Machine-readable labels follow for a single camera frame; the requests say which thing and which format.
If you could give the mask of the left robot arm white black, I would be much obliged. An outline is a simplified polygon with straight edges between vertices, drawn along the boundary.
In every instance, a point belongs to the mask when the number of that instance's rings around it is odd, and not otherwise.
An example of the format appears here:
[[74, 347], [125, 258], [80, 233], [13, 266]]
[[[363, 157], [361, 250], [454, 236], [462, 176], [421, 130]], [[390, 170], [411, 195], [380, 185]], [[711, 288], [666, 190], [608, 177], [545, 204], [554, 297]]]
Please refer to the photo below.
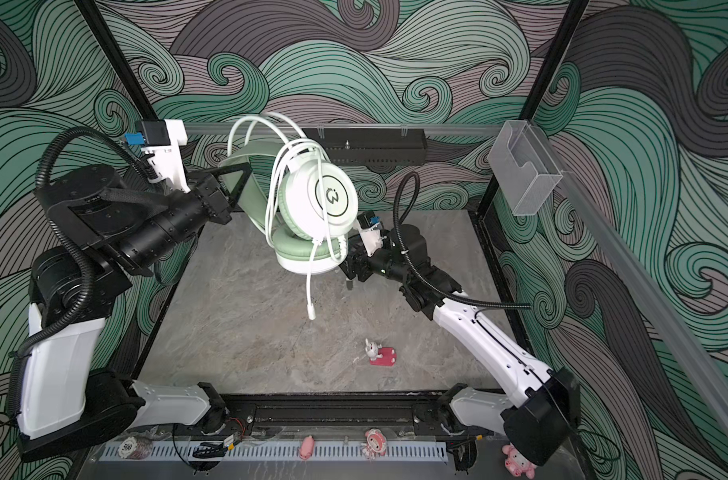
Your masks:
[[131, 188], [107, 164], [55, 176], [74, 140], [95, 140], [153, 181], [148, 156], [130, 154], [89, 127], [59, 133], [40, 157], [35, 196], [57, 245], [33, 262], [29, 334], [12, 353], [7, 413], [25, 462], [104, 443], [141, 426], [182, 425], [219, 432], [227, 406], [217, 390], [154, 387], [92, 365], [116, 299], [133, 276], [193, 238], [207, 223], [225, 224], [252, 175], [246, 162], [195, 171], [193, 184], [170, 193]]

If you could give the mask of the mint green headphones with cable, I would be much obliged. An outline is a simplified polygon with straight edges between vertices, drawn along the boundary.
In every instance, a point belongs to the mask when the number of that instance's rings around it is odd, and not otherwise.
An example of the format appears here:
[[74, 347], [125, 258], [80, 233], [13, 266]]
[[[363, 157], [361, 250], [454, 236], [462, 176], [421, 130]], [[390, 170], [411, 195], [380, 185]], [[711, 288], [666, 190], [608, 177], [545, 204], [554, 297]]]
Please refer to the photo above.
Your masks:
[[307, 316], [313, 320], [312, 277], [347, 259], [359, 213], [357, 190], [318, 141], [277, 112], [242, 115], [230, 127], [221, 165], [248, 166], [253, 156], [273, 158], [268, 191], [249, 180], [238, 206], [282, 268], [305, 277]]

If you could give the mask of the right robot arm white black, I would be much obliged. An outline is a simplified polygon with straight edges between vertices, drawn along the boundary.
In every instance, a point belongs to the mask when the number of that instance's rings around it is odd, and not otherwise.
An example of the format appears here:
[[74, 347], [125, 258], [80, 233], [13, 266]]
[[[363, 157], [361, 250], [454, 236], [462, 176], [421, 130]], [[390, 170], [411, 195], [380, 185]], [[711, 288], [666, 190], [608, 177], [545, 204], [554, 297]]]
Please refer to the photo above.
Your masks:
[[357, 235], [341, 269], [348, 281], [374, 274], [395, 281], [410, 308], [449, 332], [492, 375], [500, 392], [457, 384], [438, 400], [433, 414], [448, 436], [501, 434], [505, 466], [532, 478], [580, 423], [580, 386], [567, 369], [554, 369], [527, 352], [492, 320], [493, 310], [518, 304], [474, 300], [434, 265], [420, 230], [393, 213], [385, 229], [373, 211], [356, 216]]

